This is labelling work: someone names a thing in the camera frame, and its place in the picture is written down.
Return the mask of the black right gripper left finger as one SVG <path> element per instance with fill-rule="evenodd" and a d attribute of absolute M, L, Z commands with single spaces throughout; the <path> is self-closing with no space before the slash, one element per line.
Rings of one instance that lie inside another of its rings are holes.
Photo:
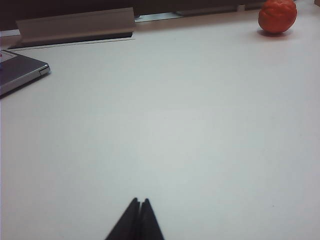
<path fill-rule="evenodd" d="M 106 240 L 134 240 L 140 211 L 140 202 L 135 197 L 114 225 Z"/>

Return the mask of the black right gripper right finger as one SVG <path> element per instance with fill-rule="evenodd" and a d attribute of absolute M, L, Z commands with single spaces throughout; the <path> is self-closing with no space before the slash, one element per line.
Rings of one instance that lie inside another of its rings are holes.
<path fill-rule="evenodd" d="M 140 240 L 164 240 L 161 228 L 148 198 L 141 205 L 140 211 Z"/>

